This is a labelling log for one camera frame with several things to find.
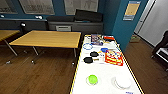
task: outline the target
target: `white table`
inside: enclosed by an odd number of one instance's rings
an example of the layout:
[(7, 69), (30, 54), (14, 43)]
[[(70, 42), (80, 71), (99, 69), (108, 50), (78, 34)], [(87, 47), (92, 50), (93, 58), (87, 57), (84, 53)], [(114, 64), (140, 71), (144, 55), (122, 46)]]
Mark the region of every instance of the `white table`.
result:
[[(85, 37), (84, 43), (89, 43), (90, 39)], [(93, 46), (91, 50), (86, 51), (81, 49), (74, 81), (71, 88), (71, 94), (141, 94), (143, 93), (140, 85), (138, 84), (134, 74), (132, 73), (129, 65), (124, 61), (123, 66), (117, 66), (107, 64), (105, 62), (93, 61), (91, 64), (87, 64), (83, 61), (84, 57), (90, 56), (92, 51), (100, 51), (101, 48), (107, 47), (115, 51), (119, 51), (115, 41), (110, 44), (104, 44), (103, 46)], [(86, 79), (89, 75), (96, 75), (98, 83), (96, 85), (89, 85)], [(126, 89), (118, 88), (115, 85), (115, 78), (118, 75), (124, 75), (127, 77), (131, 86)]]

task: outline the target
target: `table leg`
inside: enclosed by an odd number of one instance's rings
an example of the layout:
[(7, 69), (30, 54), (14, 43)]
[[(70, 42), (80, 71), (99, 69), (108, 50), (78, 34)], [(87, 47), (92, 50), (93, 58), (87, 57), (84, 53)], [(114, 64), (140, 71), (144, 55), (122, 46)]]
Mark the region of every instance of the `table leg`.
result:
[(6, 40), (4, 40), (5, 41), (5, 43), (8, 45), (8, 47), (12, 50), (12, 52), (17, 56), (17, 53), (15, 52), (15, 50), (9, 45), (9, 43), (6, 41)]
[(74, 48), (74, 56), (76, 57), (76, 49)]
[(37, 52), (37, 50), (36, 50), (36, 48), (34, 46), (33, 46), (33, 49), (34, 49), (36, 55), (39, 55), (38, 52)]

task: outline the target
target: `wall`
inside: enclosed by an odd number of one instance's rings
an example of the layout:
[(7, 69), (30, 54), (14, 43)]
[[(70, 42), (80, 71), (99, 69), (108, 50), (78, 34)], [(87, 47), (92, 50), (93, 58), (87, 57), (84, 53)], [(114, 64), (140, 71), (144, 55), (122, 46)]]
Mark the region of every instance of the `wall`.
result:
[[(11, 0), (11, 1), (13, 2), (14, 7), (16, 8), (16, 11), (18, 12), (18, 14), (3, 14), (5, 18), (2, 18), (2, 19), (35, 19), (35, 15), (24, 13), (19, 3), (19, 0)], [(66, 16), (64, 0), (52, 0), (52, 1), (53, 1), (55, 15), (56, 16)], [(98, 12), (103, 13), (104, 3), (105, 3), (105, 0), (99, 0)]]
[[(105, 8), (108, 12), (111, 12), (108, 7), (110, 5), (114, 5), (116, 0), (109, 0), (108, 6)], [(148, 0), (138, 0), (141, 1), (141, 4), (139, 6), (139, 9), (137, 11), (137, 14), (135, 15), (135, 18), (133, 21), (123, 21), (124, 13), (126, 11), (127, 5), (129, 1), (135, 1), (135, 0), (120, 0), (120, 5), (116, 18), (113, 18), (112, 14), (105, 13), (104, 15), (108, 16), (108, 20), (111, 20), (111, 22), (104, 21), (104, 24), (106, 25), (106, 29), (104, 30), (105, 34), (107, 35), (113, 35), (117, 42), (120, 44), (120, 48), (122, 51), (125, 50), (127, 44), (129, 43), (129, 40), (134, 32), (134, 29), (136, 27), (136, 24), (146, 6), (146, 3)]]

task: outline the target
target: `box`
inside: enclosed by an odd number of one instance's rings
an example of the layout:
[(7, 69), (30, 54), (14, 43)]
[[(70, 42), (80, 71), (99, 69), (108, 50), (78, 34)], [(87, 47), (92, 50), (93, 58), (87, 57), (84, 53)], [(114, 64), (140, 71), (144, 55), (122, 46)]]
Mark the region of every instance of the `box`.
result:
[(119, 54), (119, 56), (116, 58), (114, 55), (111, 55), (109, 53), (105, 53), (105, 62), (110, 63), (113, 65), (123, 66), (123, 57), (121, 52), (115, 52), (115, 54)]
[(130, 42), (139, 42), (140, 41), (140, 37), (138, 37), (137, 35), (132, 35)]

